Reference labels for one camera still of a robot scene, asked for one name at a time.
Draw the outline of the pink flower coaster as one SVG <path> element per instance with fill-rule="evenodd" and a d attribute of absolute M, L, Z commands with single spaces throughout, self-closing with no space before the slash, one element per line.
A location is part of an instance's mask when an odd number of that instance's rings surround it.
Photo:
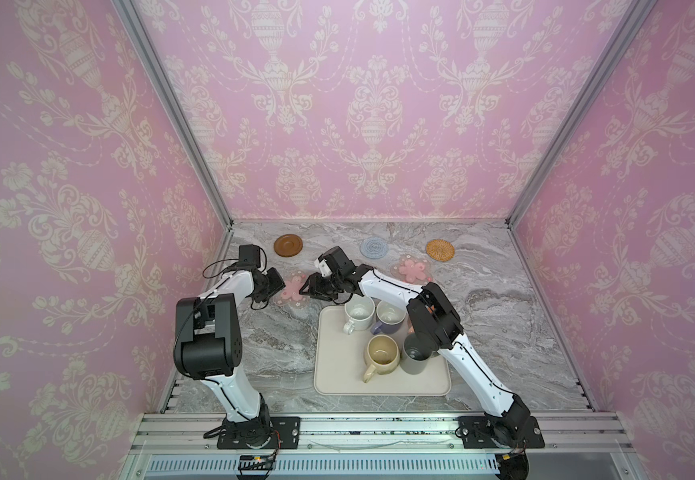
<path fill-rule="evenodd" d="M 305 284 L 308 275 L 302 271 L 297 271 L 285 278 L 284 288 L 275 296 L 275 304 L 282 307 L 302 309 L 307 306 L 309 298 L 299 293 Z"/>
<path fill-rule="evenodd" d="M 393 276 L 411 284 L 427 284 L 433 281 L 431 262 L 427 258 L 416 258 L 409 254 L 403 255 L 399 259 L 399 263 L 393 266 Z"/>

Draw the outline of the brown wooden round coaster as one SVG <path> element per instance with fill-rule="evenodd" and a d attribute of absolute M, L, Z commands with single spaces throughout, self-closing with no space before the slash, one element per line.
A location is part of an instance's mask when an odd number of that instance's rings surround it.
<path fill-rule="evenodd" d="M 303 248 L 303 241 L 296 234 L 281 235 L 273 243 L 273 250 L 276 255 L 284 258 L 297 256 Z"/>

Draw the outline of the blue woven round coaster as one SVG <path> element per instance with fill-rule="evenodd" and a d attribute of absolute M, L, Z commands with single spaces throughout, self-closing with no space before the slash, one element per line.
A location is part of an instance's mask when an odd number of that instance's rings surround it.
<path fill-rule="evenodd" d="M 389 253 L 389 244 L 380 237 L 369 237 L 361 243 L 361 254 L 367 259 L 379 260 L 385 258 Z"/>

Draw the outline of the tan rattan round coaster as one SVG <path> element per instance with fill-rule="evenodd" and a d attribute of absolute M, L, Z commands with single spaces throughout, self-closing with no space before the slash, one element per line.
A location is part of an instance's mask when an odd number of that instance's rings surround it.
<path fill-rule="evenodd" d="M 447 240 L 433 239 L 425 246 L 425 252 L 435 261 L 447 262 L 455 257 L 455 246 Z"/>

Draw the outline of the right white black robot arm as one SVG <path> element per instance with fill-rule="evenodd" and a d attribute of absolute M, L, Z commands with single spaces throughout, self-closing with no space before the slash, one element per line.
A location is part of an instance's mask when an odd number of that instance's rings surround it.
<path fill-rule="evenodd" d="M 447 360 L 473 390 L 493 441 L 515 449 L 545 447 L 537 418 L 475 351 L 461 316 L 437 284 L 415 285 L 393 279 L 373 266 L 354 264 L 338 246 L 321 254 L 315 267 L 299 289 L 301 295 L 335 301 L 349 294 L 404 309 L 423 352 L 435 352 Z"/>

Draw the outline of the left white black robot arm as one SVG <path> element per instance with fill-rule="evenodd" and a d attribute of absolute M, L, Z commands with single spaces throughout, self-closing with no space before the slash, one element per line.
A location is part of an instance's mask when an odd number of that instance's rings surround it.
<path fill-rule="evenodd" d="M 173 362 L 182 376 L 208 387 L 221 403 L 225 418 L 204 434 L 216 438 L 219 449 L 275 446 L 269 409 L 242 365 L 237 307 L 246 298 L 265 305 L 283 288 L 274 268 L 234 270 L 199 296 L 176 304 Z"/>

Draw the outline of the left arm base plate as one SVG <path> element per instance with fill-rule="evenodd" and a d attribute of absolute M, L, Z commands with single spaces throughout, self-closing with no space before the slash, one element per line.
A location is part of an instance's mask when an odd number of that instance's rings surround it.
<path fill-rule="evenodd" d="M 259 417 L 243 422 L 224 420 L 219 427 L 218 450 L 296 449 L 301 418 Z"/>

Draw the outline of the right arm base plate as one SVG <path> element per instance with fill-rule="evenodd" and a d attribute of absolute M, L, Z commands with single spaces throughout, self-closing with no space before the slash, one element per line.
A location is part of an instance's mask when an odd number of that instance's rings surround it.
<path fill-rule="evenodd" d="M 465 449 L 543 449 L 545 438 L 537 418 L 529 416 L 521 426 L 491 416 L 465 415 L 457 418 L 455 435 Z"/>

